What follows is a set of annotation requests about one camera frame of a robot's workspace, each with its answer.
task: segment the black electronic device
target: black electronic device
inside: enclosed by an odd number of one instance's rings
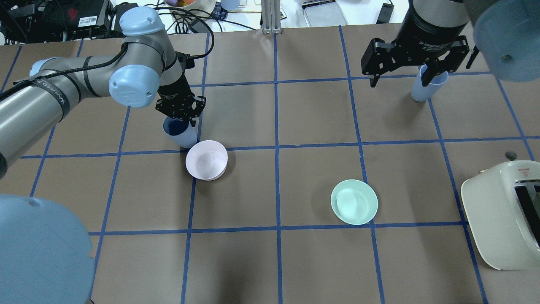
[[[139,5],[137,3],[125,3],[124,4],[118,4],[114,7],[114,15],[116,18],[114,19],[114,26],[112,28],[113,31],[121,33],[122,28],[120,27],[120,17],[127,11],[129,11],[132,8],[136,8]]]
[[[52,0],[45,6],[40,28],[47,41],[93,37],[109,32],[111,16],[110,0]]]
[[[41,42],[37,29],[42,12],[38,10],[38,6],[37,1],[32,0],[0,0],[0,32],[4,35],[6,43]]]
[[[390,18],[392,17],[393,11],[394,11],[393,4],[383,3],[381,7],[381,12],[379,13],[379,17],[377,18],[377,24],[390,22]]]

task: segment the blue plastic cover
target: blue plastic cover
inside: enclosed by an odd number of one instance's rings
[[[505,0],[488,8],[474,26],[476,46],[491,72],[506,81],[540,77],[538,0]]]
[[[126,36],[146,35],[165,29],[156,10],[147,6],[125,12],[120,17],[120,27]]]
[[[32,65],[32,69],[30,70],[30,76],[34,76],[35,74],[37,74],[39,72],[39,69],[41,69],[41,67],[43,66],[43,64],[45,64],[45,62],[47,62],[47,61],[49,61],[51,59],[55,59],[55,58],[60,58],[60,57],[51,57],[51,58],[48,58],[48,59],[42,59],[42,60],[36,61]]]
[[[143,108],[154,101],[159,88],[159,75],[151,68],[131,64],[114,72],[109,79],[109,93],[122,105]]]
[[[93,279],[91,248],[67,208],[0,194],[1,303],[84,304]]]

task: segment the cable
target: cable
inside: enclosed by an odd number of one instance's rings
[[[221,20],[221,22],[227,22],[227,23],[232,23],[232,24],[236,24],[236,25],[239,25],[239,26],[241,26],[241,27],[244,27],[244,28],[248,28],[248,29],[250,29],[250,30],[254,30],[254,31],[256,31],[256,30],[257,30],[257,29],[254,29],[254,28],[252,28],[252,27],[248,27],[248,26],[247,26],[247,25],[245,25],[245,24],[241,24],[241,23],[238,23],[238,22],[234,22],[234,21],[229,21],[229,20]]]
[[[100,63],[100,64],[95,64],[95,65],[90,65],[90,66],[88,66],[86,68],[75,68],[75,69],[56,72],[56,73],[53,73],[53,74],[48,74],[48,75],[45,75],[44,78],[49,79],[49,78],[53,78],[53,77],[60,76],[60,75],[66,75],[66,74],[69,74],[69,73],[82,72],[82,71],[88,71],[88,70],[94,70],[94,69],[107,67],[107,66],[113,64],[115,61],[119,60],[120,57],[122,57],[122,55],[124,55],[127,52],[127,46],[128,46],[127,43],[122,44],[122,49],[120,50],[120,52],[118,54],[116,54],[111,60],[109,60],[107,62]]]
[[[190,56],[190,58],[192,59],[200,59],[200,58],[204,58],[206,56],[208,56],[208,54],[210,54],[210,52],[212,51],[212,49],[214,49],[214,32],[212,31],[212,29],[208,26],[208,24],[206,22],[204,22],[203,19],[201,19],[201,17],[195,15],[194,13],[190,12],[190,11],[187,11],[187,10],[184,10],[184,9],[181,9],[181,8],[154,8],[155,10],[174,10],[174,11],[181,11],[185,14],[188,14],[188,15],[191,15],[192,17],[194,17],[195,19],[197,19],[199,22],[201,22],[205,27],[206,29],[208,29],[208,32],[210,33],[210,37],[212,38],[212,43],[210,45],[210,48],[208,49],[208,51],[206,51],[206,53],[202,54],[202,55],[198,55],[198,56]]]
[[[214,15],[212,15],[211,13],[209,13],[207,11],[200,10],[200,9],[191,9],[190,11],[200,11],[200,12],[203,12],[203,13],[207,14],[208,16],[210,16],[211,19],[214,19],[218,23],[219,30],[223,32],[223,28],[221,27],[221,24],[219,23],[219,20],[216,17],[214,17]]]
[[[58,6],[58,8],[60,9],[60,14],[62,15],[62,17],[64,18],[64,28],[66,30],[66,34],[64,36],[64,41],[67,41],[68,40],[68,20],[66,19],[66,16],[64,15],[64,12],[62,11],[62,6],[60,5],[60,2],[58,2],[58,0],[53,0],[56,5]]]
[[[28,36],[26,35],[26,33],[23,31],[23,29],[21,28],[21,26],[19,25],[19,23],[17,23],[17,21],[15,21],[15,19],[13,19],[11,16],[9,16],[9,18],[13,21],[13,23],[15,23],[15,25],[19,28],[19,30],[21,31],[21,34],[23,34],[23,37],[24,37],[24,43],[29,43],[28,41]]]
[[[93,69],[99,69],[99,68],[106,67],[108,65],[113,64],[118,59],[120,59],[120,57],[122,57],[127,52],[127,46],[128,46],[127,43],[122,44],[122,49],[120,50],[120,52],[118,54],[116,54],[111,60],[109,60],[107,62],[91,65],[89,67],[81,67],[81,68],[76,68],[76,69],[60,71],[60,72],[56,72],[56,73],[53,73],[53,74],[45,75],[45,76],[43,76],[43,78],[49,79],[49,78],[53,78],[53,77],[60,76],[60,75],[66,75],[66,74],[69,74],[69,73],[88,71],[88,70],[93,70]],[[13,93],[17,92],[18,90],[22,90],[22,89],[24,89],[24,88],[26,88],[26,87],[28,87],[30,85],[32,85],[32,82],[29,81],[29,80],[22,80],[21,82],[18,82],[13,87],[11,87],[10,89],[8,89],[8,90],[6,90],[6,91],[4,91],[3,93],[0,94],[0,101],[4,100],[8,96],[10,96]]]
[[[149,4],[145,4],[145,5],[143,5],[143,6],[153,6],[153,7],[158,7],[158,6],[163,5],[163,4],[165,4],[165,2],[159,3],[159,0],[158,0],[158,2],[157,2],[156,4],[149,3]]]

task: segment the cup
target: cup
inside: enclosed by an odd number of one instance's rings
[[[413,89],[410,92],[411,97],[418,102],[424,102],[432,97],[448,80],[448,72],[445,71],[444,73],[435,76],[428,86],[424,87],[422,85],[422,74],[424,74],[427,68],[427,65],[423,65],[420,68],[420,71],[414,80]]]
[[[167,117],[163,121],[163,131],[182,148],[190,149],[197,143],[197,131],[189,121]]]

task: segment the black cable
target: black cable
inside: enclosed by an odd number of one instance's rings
[[[62,15],[62,17],[64,18],[64,27],[65,27],[65,30],[66,30],[66,37],[65,39],[63,39],[63,41],[68,41],[68,20],[66,19],[66,16],[64,15],[64,12],[62,11],[62,6],[60,5],[60,2],[58,2],[58,0],[53,0],[56,5],[58,6],[59,10],[60,10],[60,14]]]
[[[191,9],[190,11],[200,11],[200,12],[203,12],[203,13],[207,14],[211,19],[214,19],[218,23],[219,30],[223,32],[223,28],[221,27],[221,24],[219,23],[219,20],[216,17],[214,17],[214,15],[212,15],[211,13],[209,13],[207,11],[200,10],[200,9]]]
[[[109,60],[107,62],[100,63],[100,64],[95,64],[95,65],[90,65],[90,66],[88,66],[86,68],[75,68],[75,69],[56,72],[56,73],[53,73],[53,74],[48,74],[48,75],[45,75],[44,78],[49,79],[49,78],[53,78],[53,77],[60,76],[60,75],[66,75],[66,74],[75,73],[75,72],[82,72],[82,71],[88,71],[88,70],[94,70],[94,69],[107,67],[107,66],[113,64],[115,61],[119,60],[120,57],[122,57],[122,55],[124,55],[127,52],[127,45],[128,45],[127,43],[122,44],[122,49],[120,50],[120,52],[118,54],[116,54],[111,60]]]
[[[160,3],[159,0],[158,0],[158,2],[157,2],[156,4],[149,3],[149,4],[145,4],[145,5],[143,5],[143,6],[153,6],[153,7],[156,8],[156,7],[158,7],[158,6],[160,6],[160,5],[163,5],[163,4],[165,4],[165,2],[161,2],[161,3]]]
[[[210,45],[210,48],[208,49],[208,51],[206,51],[206,53],[202,54],[202,55],[198,55],[198,56],[190,56],[190,58],[192,59],[200,59],[200,58],[204,58],[206,56],[208,56],[208,54],[210,54],[210,52],[212,51],[212,49],[214,48],[214,32],[212,31],[212,29],[208,26],[208,24],[206,22],[204,22],[203,19],[201,19],[201,17],[195,15],[194,13],[190,12],[190,11],[187,11],[185,9],[181,9],[181,8],[154,8],[155,10],[174,10],[174,11],[181,11],[185,14],[188,14],[188,15],[191,15],[192,17],[194,17],[195,19],[197,19],[199,22],[201,22],[205,27],[206,29],[208,29],[208,32],[210,33],[210,37],[212,38],[212,43]]]
[[[185,19],[181,14],[179,14],[178,12],[161,12],[158,14],[159,16],[161,15],[171,15],[173,16],[173,22],[172,24],[165,30],[165,32],[168,32],[174,25],[176,25],[175,29],[174,29],[174,32],[173,34],[179,34],[179,31],[180,31],[180,22],[179,20],[176,18],[176,15],[178,15],[179,17],[181,17],[182,19]]]
[[[241,26],[241,27],[248,28],[248,29],[250,29],[250,30],[254,30],[254,31],[257,30],[257,29],[254,29],[254,28],[252,28],[252,27],[248,27],[247,25],[241,24],[241,23],[238,23],[238,22],[228,21],[228,20],[221,20],[221,21],[222,21],[222,22],[227,22],[227,23],[236,24],[236,25],[239,25],[239,26]]]
[[[26,35],[26,32],[23,31],[23,29],[21,28],[21,26],[19,25],[19,23],[17,21],[15,21],[15,19],[13,19],[11,16],[9,16],[9,18],[13,21],[13,23],[15,23],[15,25],[19,28],[19,30],[21,31],[21,34],[23,34],[23,37],[24,37],[24,41],[25,43],[29,43],[28,41],[28,36]]]
[[[93,70],[93,69],[99,69],[99,68],[106,67],[108,65],[113,64],[115,61],[120,59],[120,57],[122,57],[122,55],[124,55],[127,52],[127,45],[128,45],[127,43],[122,44],[122,49],[120,50],[120,52],[118,54],[116,54],[111,60],[109,60],[107,62],[91,65],[89,67],[81,67],[81,68],[56,72],[56,73],[53,73],[53,74],[45,75],[45,76],[43,76],[43,78],[49,79],[49,78],[53,78],[53,77],[60,76],[60,75],[66,75],[66,74],[69,74],[69,73],[88,71],[88,70]],[[10,96],[13,93],[17,92],[18,90],[22,90],[22,89],[24,89],[24,88],[26,88],[26,87],[28,87],[30,85],[32,85],[32,82],[29,81],[29,80],[22,80],[21,82],[18,82],[13,87],[11,87],[10,89],[8,89],[8,90],[6,90],[6,91],[4,91],[3,93],[0,94],[0,101],[4,100],[8,96]]]

